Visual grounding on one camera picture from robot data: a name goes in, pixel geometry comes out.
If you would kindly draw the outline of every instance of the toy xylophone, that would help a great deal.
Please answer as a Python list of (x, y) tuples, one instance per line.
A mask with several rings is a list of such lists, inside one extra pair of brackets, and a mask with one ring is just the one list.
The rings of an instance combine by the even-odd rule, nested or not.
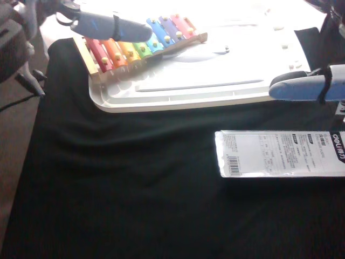
[(74, 37), (74, 43), (93, 81), (100, 80), (100, 72), (135, 65), (148, 58), (182, 49), (195, 41), (203, 43), (208, 37), (207, 33), (198, 33), (189, 19), (180, 15), (161, 16), (159, 19), (147, 19), (146, 22), (153, 31), (147, 42), (129, 43), (115, 42), (113, 39)]

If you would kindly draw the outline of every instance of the black cloth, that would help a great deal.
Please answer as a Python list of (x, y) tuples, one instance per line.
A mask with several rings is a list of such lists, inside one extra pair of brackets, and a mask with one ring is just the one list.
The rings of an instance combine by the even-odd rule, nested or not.
[(0, 258), (345, 258), (343, 178), (223, 179), (214, 141), (329, 130), (336, 104), (110, 114), (71, 39), (49, 55)]

